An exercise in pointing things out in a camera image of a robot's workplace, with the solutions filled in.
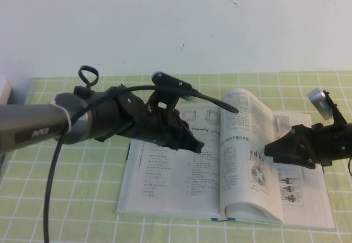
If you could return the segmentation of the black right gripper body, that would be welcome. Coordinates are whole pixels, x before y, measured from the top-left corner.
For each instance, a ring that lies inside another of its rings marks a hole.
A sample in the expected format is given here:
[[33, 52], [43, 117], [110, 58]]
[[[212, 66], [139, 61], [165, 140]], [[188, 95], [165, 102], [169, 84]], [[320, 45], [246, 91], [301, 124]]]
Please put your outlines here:
[[294, 140], [292, 156], [294, 164], [314, 169], [317, 164], [331, 166], [333, 161], [351, 158], [351, 124], [313, 128], [296, 125], [291, 129]]

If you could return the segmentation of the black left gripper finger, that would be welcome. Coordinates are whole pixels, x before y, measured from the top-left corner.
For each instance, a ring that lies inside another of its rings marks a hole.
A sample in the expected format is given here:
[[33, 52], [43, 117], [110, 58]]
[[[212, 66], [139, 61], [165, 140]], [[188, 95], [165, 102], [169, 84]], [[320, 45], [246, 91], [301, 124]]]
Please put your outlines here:
[[181, 127], [181, 147], [204, 147], [187, 126]]
[[192, 142], [192, 143], [179, 143], [178, 150], [186, 150], [193, 153], [201, 153], [204, 146], [203, 142]]

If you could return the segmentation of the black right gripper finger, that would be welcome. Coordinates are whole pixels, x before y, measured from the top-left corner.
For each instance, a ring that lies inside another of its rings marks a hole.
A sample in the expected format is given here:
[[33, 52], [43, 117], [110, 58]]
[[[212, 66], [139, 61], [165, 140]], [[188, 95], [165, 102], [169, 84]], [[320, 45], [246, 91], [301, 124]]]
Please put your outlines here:
[[281, 163], [281, 164], [299, 164], [300, 163], [300, 156], [295, 147], [283, 148], [283, 149], [275, 148], [272, 151], [272, 157], [275, 163]]
[[294, 133], [289, 132], [265, 146], [266, 156], [288, 156], [296, 154]]

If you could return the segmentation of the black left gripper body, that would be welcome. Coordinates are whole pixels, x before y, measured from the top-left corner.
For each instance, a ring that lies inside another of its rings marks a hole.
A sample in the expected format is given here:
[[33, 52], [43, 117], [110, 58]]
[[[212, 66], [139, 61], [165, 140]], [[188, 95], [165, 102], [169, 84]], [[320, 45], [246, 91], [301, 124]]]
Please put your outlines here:
[[146, 122], [135, 130], [131, 138], [178, 150], [182, 126], [189, 128], [189, 124], [180, 118], [178, 111], [166, 112], [159, 108], [156, 113], [147, 117]]

